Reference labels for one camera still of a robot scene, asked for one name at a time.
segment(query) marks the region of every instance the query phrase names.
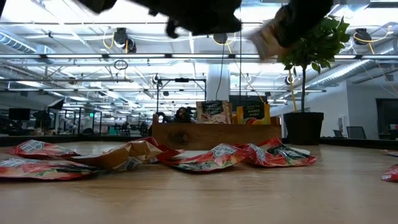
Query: metal frame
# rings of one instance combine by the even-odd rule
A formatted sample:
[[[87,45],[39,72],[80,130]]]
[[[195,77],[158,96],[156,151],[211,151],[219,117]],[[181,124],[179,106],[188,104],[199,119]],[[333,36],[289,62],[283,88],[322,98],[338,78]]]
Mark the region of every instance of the metal frame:
[[[159,88],[159,81],[165,81],[165,82],[166,82],[166,83],[163,84],[162,88]],[[196,84],[198,84],[197,81],[202,81],[202,82],[204,82],[204,83],[205,83],[205,88],[202,88],[199,84],[198,84],[198,86],[199,86],[199,88],[200,88],[202,91],[205,92],[205,100],[207,99],[207,83],[206,83],[206,79],[204,79],[204,78],[160,78],[160,79],[158,79],[157,82],[156,82],[156,95],[157,95],[157,96],[156,96],[156,113],[159,112],[159,92],[160,92],[167,84],[169,84],[169,83],[172,82],[172,81],[177,82],[177,83],[195,82]]]

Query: snack bag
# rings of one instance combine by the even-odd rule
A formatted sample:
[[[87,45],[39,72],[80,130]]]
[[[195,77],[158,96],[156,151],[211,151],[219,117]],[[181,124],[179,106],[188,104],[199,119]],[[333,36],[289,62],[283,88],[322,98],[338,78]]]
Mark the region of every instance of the snack bag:
[[[291,149],[278,138],[264,141],[257,146],[250,144],[255,154],[250,161],[264,167],[309,166],[317,161],[316,157]]]
[[[94,174],[98,169],[67,161],[8,159],[0,161],[0,178],[72,180]]]
[[[209,172],[233,166],[252,154],[254,151],[249,146],[238,148],[220,144],[202,155],[165,163],[183,170]]]
[[[398,164],[390,168],[389,171],[385,172],[381,179],[388,182],[398,182]]]
[[[50,157],[70,157],[79,155],[64,147],[36,140],[23,142],[14,147],[9,153],[28,159],[48,159]]]
[[[129,144],[132,145],[130,156],[140,160],[143,164],[152,164],[159,160],[166,161],[181,153],[181,151],[158,145],[156,140],[151,137],[131,141]]]
[[[105,170],[130,171],[142,164],[139,159],[130,156],[131,149],[132,144],[125,143],[100,155],[72,156],[65,159]]]

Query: table surface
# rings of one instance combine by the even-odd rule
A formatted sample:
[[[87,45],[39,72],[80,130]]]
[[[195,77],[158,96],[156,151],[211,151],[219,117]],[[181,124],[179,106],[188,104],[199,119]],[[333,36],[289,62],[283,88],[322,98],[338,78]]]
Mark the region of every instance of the table surface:
[[[97,154],[120,144],[60,145]],[[376,149],[298,148],[318,162],[276,169],[238,164],[207,175],[142,165],[72,182],[2,181],[0,223],[396,223],[398,184],[381,175],[398,158]]]

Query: ceiling duct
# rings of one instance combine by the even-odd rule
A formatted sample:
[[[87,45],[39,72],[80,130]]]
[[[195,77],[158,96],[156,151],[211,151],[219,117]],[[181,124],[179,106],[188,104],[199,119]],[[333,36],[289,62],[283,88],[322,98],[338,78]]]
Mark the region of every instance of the ceiling duct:
[[[41,44],[33,44],[12,34],[4,29],[0,29],[0,44],[8,46],[14,50],[24,54],[54,54],[55,51],[50,47]],[[51,60],[46,60],[45,63],[52,63]]]
[[[377,48],[379,54],[396,54],[398,53],[398,40],[394,39]],[[355,63],[340,65],[332,70],[329,70],[317,78],[315,82],[308,84],[306,88],[315,87],[317,85],[328,86],[351,78],[364,69],[370,70],[375,68],[377,63],[374,60],[360,60]]]

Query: wooden crate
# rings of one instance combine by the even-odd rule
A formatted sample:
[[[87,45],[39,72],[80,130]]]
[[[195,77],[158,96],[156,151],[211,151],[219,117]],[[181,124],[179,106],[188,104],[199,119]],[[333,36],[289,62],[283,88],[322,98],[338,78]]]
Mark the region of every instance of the wooden crate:
[[[210,150],[220,143],[259,143],[281,138],[280,125],[159,123],[154,115],[152,137],[172,149]]]

